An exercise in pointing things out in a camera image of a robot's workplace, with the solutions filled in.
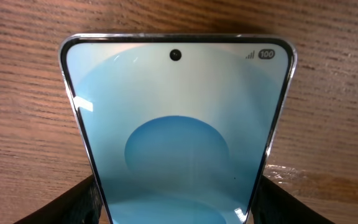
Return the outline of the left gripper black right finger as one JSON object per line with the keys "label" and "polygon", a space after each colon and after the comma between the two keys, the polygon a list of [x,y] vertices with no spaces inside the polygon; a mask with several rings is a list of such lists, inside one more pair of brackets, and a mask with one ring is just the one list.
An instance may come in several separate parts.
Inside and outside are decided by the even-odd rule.
{"label": "left gripper black right finger", "polygon": [[334,224],[264,175],[260,178],[251,212],[255,224]]}

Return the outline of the blue screen smartphone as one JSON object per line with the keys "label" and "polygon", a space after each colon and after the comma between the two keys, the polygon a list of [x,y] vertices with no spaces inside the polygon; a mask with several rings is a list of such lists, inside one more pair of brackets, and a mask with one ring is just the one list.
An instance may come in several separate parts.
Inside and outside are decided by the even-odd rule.
{"label": "blue screen smartphone", "polygon": [[245,223],[296,70],[274,35],[81,33],[60,70],[110,223]]}

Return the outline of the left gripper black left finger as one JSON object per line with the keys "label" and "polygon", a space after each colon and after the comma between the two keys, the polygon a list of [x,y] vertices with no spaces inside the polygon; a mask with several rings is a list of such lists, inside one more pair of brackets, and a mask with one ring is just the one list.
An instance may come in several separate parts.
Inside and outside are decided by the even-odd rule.
{"label": "left gripper black left finger", "polygon": [[14,224],[98,224],[102,207],[98,186],[91,175]]}

